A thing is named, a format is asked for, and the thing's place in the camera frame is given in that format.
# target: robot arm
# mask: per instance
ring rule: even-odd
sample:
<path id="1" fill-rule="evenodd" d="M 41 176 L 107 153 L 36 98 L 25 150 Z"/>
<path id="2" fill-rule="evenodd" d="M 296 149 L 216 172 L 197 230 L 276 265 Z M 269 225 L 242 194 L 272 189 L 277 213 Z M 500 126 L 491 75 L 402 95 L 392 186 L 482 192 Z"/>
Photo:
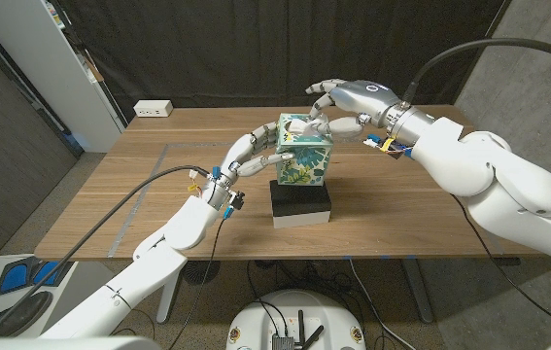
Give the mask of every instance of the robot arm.
<path id="1" fill-rule="evenodd" d="M 435 120 L 372 82 L 329 80 L 306 90 L 316 91 L 326 94 L 313 117 L 334 104 L 358 113 L 357 123 L 385 127 L 443 190 L 465 197 L 481 227 L 551 256 L 551 173 L 512 154 L 499 136 L 477 131 L 459 140 L 462 125 Z"/>
<path id="2" fill-rule="evenodd" d="M 197 245 L 229 203 L 231 210 L 243 205 L 241 192 L 231 186 L 239 176 L 251 176 L 269 164 L 293 157 L 251 156 L 276 143 L 272 122 L 242 136 L 230 148 L 221 167 L 208 176 L 201 197 L 191 196 L 183 207 L 133 253 L 134 262 L 93 295 L 54 324 L 42 338 L 72 338 L 108 335 L 141 300 L 177 277 L 187 258 L 180 251 Z"/>

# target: tissue box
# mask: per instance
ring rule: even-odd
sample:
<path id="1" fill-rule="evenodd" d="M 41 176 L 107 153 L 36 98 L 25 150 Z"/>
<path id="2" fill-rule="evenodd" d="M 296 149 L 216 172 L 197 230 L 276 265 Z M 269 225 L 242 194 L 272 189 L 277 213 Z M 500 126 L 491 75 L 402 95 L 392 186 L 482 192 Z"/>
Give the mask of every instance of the tissue box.
<path id="1" fill-rule="evenodd" d="M 304 136 L 290 134 L 288 126 L 294 119 L 308 122 L 309 115 L 282 113 L 277 123 L 278 154 L 292 152 L 293 159 L 277 164 L 279 185 L 322 186 L 331 158 L 331 135 Z"/>

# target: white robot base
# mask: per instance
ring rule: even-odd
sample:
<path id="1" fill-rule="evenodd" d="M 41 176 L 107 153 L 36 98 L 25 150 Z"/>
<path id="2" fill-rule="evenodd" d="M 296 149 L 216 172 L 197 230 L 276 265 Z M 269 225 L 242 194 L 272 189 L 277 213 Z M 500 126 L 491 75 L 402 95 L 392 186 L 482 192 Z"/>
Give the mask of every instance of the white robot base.
<path id="1" fill-rule="evenodd" d="M 261 297 L 260 300 L 265 302 L 264 307 L 273 317 L 279 336 L 285 337 L 282 316 L 266 303 L 276 306 L 281 311 L 286 318 L 288 337 L 293 338 L 293 343 L 289 341 L 286 345 L 286 341 L 277 339 L 273 322 L 264 307 L 259 301 L 254 301 L 232 321 L 227 335 L 226 350 L 293 350 L 299 346 L 309 350 L 365 350 L 360 323 L 350 311 L 328 297 L 305 290 L 284 290 L 273 292 Z M 302 323 L 299 322 L 299 316 L 302 316 Z M 305 346 L 299 344 L 302 337 Z"/>

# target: table top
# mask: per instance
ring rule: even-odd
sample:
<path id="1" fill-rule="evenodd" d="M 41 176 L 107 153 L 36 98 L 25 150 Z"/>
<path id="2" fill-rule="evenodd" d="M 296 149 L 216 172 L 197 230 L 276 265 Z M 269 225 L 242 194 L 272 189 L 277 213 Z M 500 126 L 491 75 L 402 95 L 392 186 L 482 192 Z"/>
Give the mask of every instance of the table top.
<path id="1" fill-rule="evenodd" d="M 448 117 L 463 124 L 464 134 L 473 130 L 456 107 L 419 107 L 436 118 Z M 280 113 L 307 113 L 309 109 L 175 109 L 168 118 L 135 118 L 38 245 L 35 255 L 45 260 L 63 257 L 151 174 L 177 165 L 205 169 L 220 165 L 231 144 L 243 134 L 276 121 Z M 335 107 L 327 108 L 326 113 L 331 119 L 350 115 Z M 365 132 L 385 134 L 372 126 Z M 216 260 L 485 256 L 454 199 L 408 157 L 396 160 L 362 142 L 336 140 L 326 178 L 332 202 L 327 224 L 273 228 L 268 183 L 275 178 L 272 166 L 234 185 L 236 191 L 246 194 L 245 205 L 223 225 Z M 124 204 L 73 259 L 131 259 L 137 245 L 184 204 L 191 195 L 187 190 L 190 184 L 187 172 L 157 179 Z M 192 260 L 208 259 L 217 226 L 218 222 L 199 245 L 183 254 Z M 488 232 L 482 235 L 494 254 L 540 254 Z"/>

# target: wall outlet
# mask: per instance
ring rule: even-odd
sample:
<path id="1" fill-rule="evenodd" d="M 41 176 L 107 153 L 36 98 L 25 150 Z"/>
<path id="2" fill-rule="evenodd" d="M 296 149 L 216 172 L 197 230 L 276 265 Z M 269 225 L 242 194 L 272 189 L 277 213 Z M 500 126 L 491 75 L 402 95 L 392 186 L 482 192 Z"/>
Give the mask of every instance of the wall outlet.
<path id="1" fill-rule="evenodd" d="M 174 106 L 170 100 L 139 100 L 133 109 L 138 117 L 169 117 Z"/>

